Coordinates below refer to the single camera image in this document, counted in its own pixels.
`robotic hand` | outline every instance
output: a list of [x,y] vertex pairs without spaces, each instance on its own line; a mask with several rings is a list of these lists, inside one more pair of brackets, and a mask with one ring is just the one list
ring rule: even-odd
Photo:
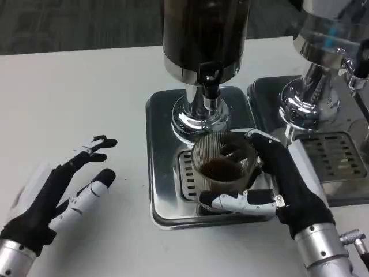
[[116,144],[106,136],[94,137],[57,166],[43,164],[34,172],[16,197],[0,233],[0,276],[26,276],[43,246],[51,244],[59,230],[77,221],[107,192],[115,179],[110,169],[58,205],[73,175],[89,162],[105,161],[107,156],[96,151]]
[[262,171],[275,177],[277,188],[251,188],[242,195],[203,192],[199,201],[216,209],[247,215],[276,214],[282,224],[288,225],[310,276],[354,276],[344,247],[351,243],[357,246],[369,268],[368,252],[361,240],[364,235],[354,230],[339,236],[324,191],[301,142],[296,140],[286,148],[260,130],[235,131],[253,144],[262,160]]

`dark liquid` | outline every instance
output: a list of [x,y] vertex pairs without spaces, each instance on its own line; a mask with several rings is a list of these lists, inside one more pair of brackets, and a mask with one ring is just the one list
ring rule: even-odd
[[248,6],[249,0],[164,0],[165,54],[195,72],[204,62],[231,65],[243,52]]
[[243,177],[241,165],[226,158],[211,160],[203,164],[200,172],[210,179],[221,182],[231,182]]

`floor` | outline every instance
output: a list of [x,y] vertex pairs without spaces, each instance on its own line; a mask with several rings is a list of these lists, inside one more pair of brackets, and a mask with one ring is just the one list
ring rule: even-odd
[[[160,1],[0,0],[0,54],[161,45]],[[288,0],[251,4],[248,38],[290,34]]]

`white table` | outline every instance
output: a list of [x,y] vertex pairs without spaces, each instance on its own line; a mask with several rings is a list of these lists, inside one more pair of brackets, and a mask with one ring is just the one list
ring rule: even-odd
[[[291,38],[251,40],[231,84],[245,91],[256,78],[301,74],[303,65]],[[29,276],[303,276],[277,220],[181,231],[151,222],[145,103],[156,91],[181,87],[165,71],[161,47],[0,57],[0,222],[40,161],[64,157],[94,135],[119,141],[105,164],[83,168],[67,191],[110,167],[117,174],[110,195],[45,247]],[[338,229],[369,234],[368,210],[333,209]],[[350,253],[356,273],[369,276]]]

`coffee maker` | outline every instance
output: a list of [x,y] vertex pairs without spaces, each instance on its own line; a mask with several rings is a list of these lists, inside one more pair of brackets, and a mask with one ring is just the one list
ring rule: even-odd
[[305,72],[248,88],[255,124],[286,145],[301,140],[330,206],[369,203],[369,1],[300,4],[291,43]]
[[[215,131],[253,128],[244,92],[222,86],[241,63],[250,0],[163,0],[165,67],[185,89],[146,104],[150,208],[165,229],[267,220],[213,214],[196,203],[191,149]],[[270,186],[261,177],[260,186]]]

